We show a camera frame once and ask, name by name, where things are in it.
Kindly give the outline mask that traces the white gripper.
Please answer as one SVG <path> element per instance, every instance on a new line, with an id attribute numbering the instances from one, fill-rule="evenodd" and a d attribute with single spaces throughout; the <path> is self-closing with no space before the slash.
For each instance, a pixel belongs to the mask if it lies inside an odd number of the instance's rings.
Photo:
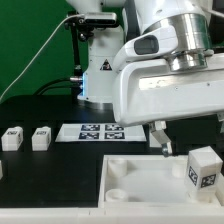
<path id="1" fill-rule="evenodd" d="M 128 41 L 113 69 L 113 112 L 122 126 L 149 124 L 165 157 L 173 154 L 166 122 L 217 113 L 224 122 L 224 53 L 208 52 L 203 68 L 177 70 L 168 60 L 179 40 L 172 25 Z"/>

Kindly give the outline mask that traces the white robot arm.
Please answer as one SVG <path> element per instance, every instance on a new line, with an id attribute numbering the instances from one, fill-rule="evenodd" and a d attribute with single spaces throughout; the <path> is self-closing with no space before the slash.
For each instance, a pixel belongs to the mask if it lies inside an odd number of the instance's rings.
<path id="1" fill-rule="evenodd" d="M 224 122 L 224 53 L 209 32 L 215 0 L 67 2 L 89 42 L 82 104 L 111 108 L 123 127 L 149 125 L 166 154 L 166 122 L 212 114 Z"/>

